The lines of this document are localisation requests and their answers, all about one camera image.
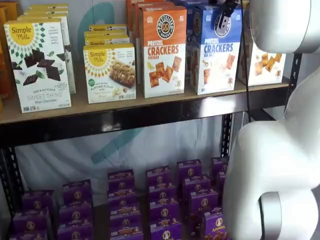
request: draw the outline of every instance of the orange box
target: orange box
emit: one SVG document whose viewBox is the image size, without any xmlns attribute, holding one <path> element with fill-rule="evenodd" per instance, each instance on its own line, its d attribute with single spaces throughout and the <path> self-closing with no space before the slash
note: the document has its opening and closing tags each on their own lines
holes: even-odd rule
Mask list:
<svg viewBox="0 0 320 240">
<path fill-rule="evenodd" d="M 184 93 L 187 9 L 141 7 L 138 14 L 144 97 Z"/>
</svg>

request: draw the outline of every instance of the snack box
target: snack box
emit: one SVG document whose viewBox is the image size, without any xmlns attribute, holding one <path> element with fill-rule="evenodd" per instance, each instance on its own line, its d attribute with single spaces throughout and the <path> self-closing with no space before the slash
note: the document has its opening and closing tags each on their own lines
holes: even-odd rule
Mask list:
<svg viewBox="0 0 320 240">
<path fill-rule="evenodd" d="M 110 208 L 110 223 L 111 227 L 120 225 L 130 225 L 141 222 L 141 213 L 138 203 L 133 203 L 127 206 L 116 206 Z"/>
<path fill-rule="evenodd" d="M 120 170 L 108 173 L 109 191 L 119 189 L 134 189 L 135 188 L 135 175 L 132 169 Z"/>
<path fill-rule="evenodd" d="M 90 201 L 75 201 L 60 207 L 59 221 L 61 224 L 88 218 L 93 218 L 92 202 Z"/>
<path fill-rule="evenodd" d="M 183 199 L 188 200 L 188 196 L 191 192 L 209 189 L 210 185 L 211 179 L 207 174 L 185 178 L 182 185 L 182 197 Z"/>
<path fill-rule="evenodd" d="M 149 200 L 177 198 L 177 187 L 171 182 L 149 186 Z"/>
<path fill-rule="evenodd" d="M 136 99 L 132 43 L 84 46 L 83 56 L 89 104 Z"/>
<path fill-rule="evenodd" d="M 60 224 L 58 240 L 85 239 L 94 235 L 92 219 L 75 220 Z"/>
<path fill-rule="evenodd" d="M 218 192 L 214 189 L 201 189 L 189 195 L 189 214 L 210 210 L 218 206 Z"/>
<path fill-rule="evenodd" d="M 10 236 L 9 240 L 47 240 L 47 231 L 27 231 Z"/>
<path fill-rule="evenodd" d="M 22 113 L 71 107 L 61 20 L 8 21 L 4 29 Z"/>
<path fill-rule="evenodd" d="M 133 223 L 126 226 L 110 227 L 110 240 L 143 240 L 144 233 L 141 223 Z"/>
<path fill-rule="evenodd" d="M 191 86 L 198 95 L 233 90 L 242 31 L 241 8 L 221 20 L 222 7 L 193 8 Z"/>
<path fill-rule="evenodd" d="M 231 240 L 226 232 L 222 211 L 212 210 L 203 214 L 200 236 L 201 239 Z"/>
<path fill-rule="evenodd" d="M 74 74 L 74 64 L 73 58 L 71 53 L 71 43 L 70 43 L 70 36 L 69 36 L 69 27 L 68 27 L 68 14 L 67 13 L 54 13 L 54 14 L 47 14 L 47 13 L 39 13 L 39 12 L 32 12 L 28 15 L 21 15 L 18 17 L 18 20 L 31 20 L 31 19 L 50 19 L 50 18 L 59 18 L 61 19 L 61 30 L 63 36 L 63 45 L 65 49 L 65 64 L 67 66 L 67 76 L 69 82 L 69 89 L 71 94 L 76 93 L 76 84 L 75 84 L 75 74 Z"/>
<path fill-rule="evenodd" d="M 202 176 L 202 163 L 199 159 L 179 161 L 176 163 L 176 168 L 179 184 L 182 184 L 186 178 Z"/>
<path fill-rule="evenodd" d="M 92 202 L 92 191 L 91 191 L 90 179 L 63 185 L 62 195 L 63 195 L 64 204 L 70 204 L 72 202 L 79 202 L 79 201 Z"/>
<path fill-rule="evenodd" d="M 279 84 L 282 82 L 284 74 L 286 54 L 269 53 L 257 47 L 251 35 L 249 14 L 250 3 L 245 6 L 245 26 L 243 27 L 247 54 L 244 52 L 243 42 L 241 41 L 240 64 L 238 65 L 237 76 L 246 84 L 246 61 L 249 86 Z"/>
<path fill-rule="evenodd" d="M 141 7 L 139 24 L 144 97 L 183 94 L 187 10 L 183 6 Z"/>
<path fill-rule="evenodd" d="M 89 31 L 100 32 L 105 30 L 124 30 L 127 32 L 126 24 L 91 24 L 89 26 Z"/>
<path fill-rule="evenodd" d="M 171 198 L 162 198 L 160 200 L 152 200 L 150 205 L 150 220 L 178 218 L 179 217 L 179 203 Z"/>
<path fill-rule="evenodd" d="M 110 207 L 123 207 L 129 204 L 137 202 L 137 196 L 135 190 L 133 191 L 123 191 L 122 189 L 118 192 L 107 192 L 107 203 Z"/>
<path fill-rule="evenodd" d="M 181 240 L 182 224 L 178 218 L 150 222 L 150 240 Z"/>
<path fill-rule="evenodd" d="M 168 165 L 147 170 L 147 184 L 148 186 L 155 186 L 161 183 L 170 183 L 172 182 L 171 174 L 171 169 Z"/>
<path fill-rule="evenodd" d="M 87 37 L 85 38 L 84 43 L 86 46 L 102 46 L 106 44 L 128 44 L 130 43 L 130 39 L 127 34 L 113 34 Z"/>
</svg>

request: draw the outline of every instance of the purple box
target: purple box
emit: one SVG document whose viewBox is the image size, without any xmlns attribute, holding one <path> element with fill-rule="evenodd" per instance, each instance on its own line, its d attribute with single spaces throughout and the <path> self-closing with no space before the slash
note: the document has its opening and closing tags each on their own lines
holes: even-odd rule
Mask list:
<svg viewBox="0 0 320 240">
<path fill-rule="evenodd" d="M 47 240 L 47 231 L 28 231 L 24 233 L 14 234 L 9 240 Z"/>
<path fill-rule="evenodd" d="M 149 186 L 149 200 L 177 198 L 177 187 L 171 182 Z"/>
<path fill-rule="evenodd" d="M 144 233 L 141 223 L 134 223 L 127 226 L 110 227 L 110 240 L 143 240 Z"/>
<path fill-rule="evenodd" d="M 193 176 L 202 175 L 202 164 L 199 159 L 190 161 L 179 161 L 176 163 L 178 171 L 179 184 L 183 183 L 183 180 Z"/>
<path fill-rule="evenodd" d="M 109 192 L 120 189 L 134 189 L 135 175 L 132 169 L 108 173 Z"/>
<path fill-rule="evenodd" d="M 110 227 L 130 225 L 141 222 L 139 204 L 110 208 Z"/>
<path fill-rule="evenodd" d="M 128 204 L 137 202 L 136 192 L 133 191 L 117 191 L 109 193 L 107 192 L 107 203 L 110 207 L 123 207 Z"/>
<path fill-rule="evenodd" d="M 201 189 L 190 193 L 189 214 L 210 210 L 218 206 L 218 192 L 214 189 Z"/>
<path fill-rule="evenodd" d="M 162 198 L 150 202 L 150 220 L 178 218 L 179 203 L 175 198 Z"/>
<path fill-rule="evenodd" d="M 92 203 L 89 201 L 73 202 L 60 207 L 59 221 L 61 224 L 88 218 L 93 218 Z"/>
<path fill-rule="evenodd" d="M 146 171 L 146 182 L 148 186 L 161 183 L 172 183 L 171 170 L 168 165 Z"/>
<path fill-rule="evenodd" d="M 84 239 L 94 235 L 92 219 L 70 221 L 60 224 L 58 240 Z"/>
<path fill-rule="evenodd" d="M 89 201 L 92 202 L 91 181 L 86 179 L 63 185 L 64 204 L 72 202 Z"/>
<path fill-rule="evenodd" d="M 222 211 L 208 211 L 203 214 L 201 239 L 230 240 L 227 235 Z"/>
<path fill-rule="evenodd" d="M 184 200 L 188 200 L 188 196 L 191 192 L 209 189 L 210 185 L 211 179 L 207 174 L 185 178 L 182 185 L 182 197 Z"/>
<path fill-rule="evenodd" d="M 178 218 L 150 222 L 150 240 L 181 240 L 182 225 Z"/>
</svg>

